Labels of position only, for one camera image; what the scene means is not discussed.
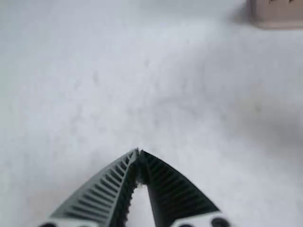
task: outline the gray floor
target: gray floor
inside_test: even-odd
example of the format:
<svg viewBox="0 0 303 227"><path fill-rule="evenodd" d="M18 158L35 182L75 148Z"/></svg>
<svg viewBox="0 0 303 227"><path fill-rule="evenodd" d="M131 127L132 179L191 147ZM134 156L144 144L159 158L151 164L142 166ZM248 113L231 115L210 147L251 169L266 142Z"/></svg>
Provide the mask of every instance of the gray floor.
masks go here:
<svg viewBox="0 0 303 227"><path fill-rule="evenodd" d="M35 226L135 147L235 226L302 226L303 31L259 30L243 6L1 3L1 226ZM137 191L128 226L152 227Z"/></svg>

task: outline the beige object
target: beige object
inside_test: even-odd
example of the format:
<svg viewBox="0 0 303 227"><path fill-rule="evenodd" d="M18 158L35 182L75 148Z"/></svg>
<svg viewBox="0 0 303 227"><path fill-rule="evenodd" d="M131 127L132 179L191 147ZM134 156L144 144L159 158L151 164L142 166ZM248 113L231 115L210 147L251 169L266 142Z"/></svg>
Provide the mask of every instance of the beige object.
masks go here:
<svg viewBox="0 0 303 227"><path fill-rule="evenodd" d="M256 24L264 28L303 27L303 0L248 0Z"/></svg>

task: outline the white surface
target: white surface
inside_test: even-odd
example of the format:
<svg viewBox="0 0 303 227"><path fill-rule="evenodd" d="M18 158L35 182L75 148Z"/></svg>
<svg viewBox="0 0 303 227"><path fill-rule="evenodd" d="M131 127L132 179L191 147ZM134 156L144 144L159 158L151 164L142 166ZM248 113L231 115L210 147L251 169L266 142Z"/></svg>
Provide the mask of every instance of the white surface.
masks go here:
<svg viewBox="0 0 303 227"><path fill-rule="evenodd" d="M259 30L242 8L2 1L1 226L35 226L134 147L236 226L301 226L303 31ZM129 226L152 226L140 196Z"/></svg>

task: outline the white table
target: white table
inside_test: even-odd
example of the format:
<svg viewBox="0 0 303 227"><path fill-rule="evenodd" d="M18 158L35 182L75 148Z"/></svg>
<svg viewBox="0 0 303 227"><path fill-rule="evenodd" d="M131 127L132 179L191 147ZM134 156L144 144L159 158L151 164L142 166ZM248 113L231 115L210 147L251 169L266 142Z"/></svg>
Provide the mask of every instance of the white table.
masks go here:
<svg viewBox="0 0 303 227"><path fill-rule="evenodd" d="M5 1L0 223L33 227L131 148L236 226L303 223L303 31L242 0ZM144 188L128 226L152 227Z"/></svg>

